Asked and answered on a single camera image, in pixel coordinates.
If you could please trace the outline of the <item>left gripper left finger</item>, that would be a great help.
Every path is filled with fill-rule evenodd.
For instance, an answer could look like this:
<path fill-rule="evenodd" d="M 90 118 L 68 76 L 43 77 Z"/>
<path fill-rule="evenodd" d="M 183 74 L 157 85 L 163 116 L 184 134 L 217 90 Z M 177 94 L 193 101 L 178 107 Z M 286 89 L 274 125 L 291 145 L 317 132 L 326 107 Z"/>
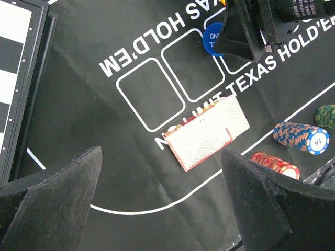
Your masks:
<path fill-rule="evenodd" d="M 77 250 L 102 166 L 91 147 L 1 186 L 1 250 Z"/>

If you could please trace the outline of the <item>red poker chip stack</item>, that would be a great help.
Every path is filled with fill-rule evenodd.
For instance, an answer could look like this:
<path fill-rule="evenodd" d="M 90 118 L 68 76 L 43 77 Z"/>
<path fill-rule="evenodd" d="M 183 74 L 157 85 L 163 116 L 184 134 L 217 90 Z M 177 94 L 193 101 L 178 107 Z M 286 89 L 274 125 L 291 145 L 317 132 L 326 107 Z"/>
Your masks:
<path fill-rule="evenodd" d="M 286 175 L 290 178 L 294 178 L 294 179 L 297 179 L 297 180 L 300 180 L 300 171 L 299 169 L 276 157 L 276 156 L 273 156 L 273 155 L 268 155 L 266 153 L 263 153 L 263 152 L 256 152 L 254 153 L 250 159 L 266 168 L 269 168 L 275 172 L 278 172 L 278 173 L 281 173 L 283 175 Z"/>

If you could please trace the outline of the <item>blue small blind button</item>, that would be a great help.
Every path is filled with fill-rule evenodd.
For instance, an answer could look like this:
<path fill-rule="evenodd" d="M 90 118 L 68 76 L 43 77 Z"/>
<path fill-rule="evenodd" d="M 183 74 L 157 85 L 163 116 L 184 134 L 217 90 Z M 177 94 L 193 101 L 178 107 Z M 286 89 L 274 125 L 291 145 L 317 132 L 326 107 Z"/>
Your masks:
<path fill-rule="evenodd" d="M 202 44 L 204 46 L 204 49 L 208 54 L 215 57 L 224 56 L 222 53 L 217 53 L 214 51 L 214 44 L 221 32 L 221 29 L 223 27 L 222 22 L 214 22 L 210 24 L 204 31 L 203 37 L 202 37 Z"/>

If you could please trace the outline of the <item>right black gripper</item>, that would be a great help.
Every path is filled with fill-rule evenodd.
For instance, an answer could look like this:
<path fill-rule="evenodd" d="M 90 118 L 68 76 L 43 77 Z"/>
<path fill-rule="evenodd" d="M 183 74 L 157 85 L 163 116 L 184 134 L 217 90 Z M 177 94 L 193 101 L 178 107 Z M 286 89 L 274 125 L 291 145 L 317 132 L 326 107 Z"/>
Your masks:
<path fill-rule="evenodd" d="M 214 51 L 259 61 L 259 29 L 267 44 L 282 44 L 287 24 L 334 15 L 334 1 L 225 1 L 223 26 Z"/>

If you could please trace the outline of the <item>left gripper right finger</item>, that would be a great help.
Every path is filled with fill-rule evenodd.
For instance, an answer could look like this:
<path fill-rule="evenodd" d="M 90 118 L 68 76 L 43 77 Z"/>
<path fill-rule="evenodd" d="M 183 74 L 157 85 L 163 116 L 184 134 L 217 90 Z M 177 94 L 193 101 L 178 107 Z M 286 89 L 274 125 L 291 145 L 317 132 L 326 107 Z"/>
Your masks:
<path fill-rule="evenodd" d="M 245 250 L 334 250 L 334 161 L 304 181 L 230 149 L 221 166 Z"/>

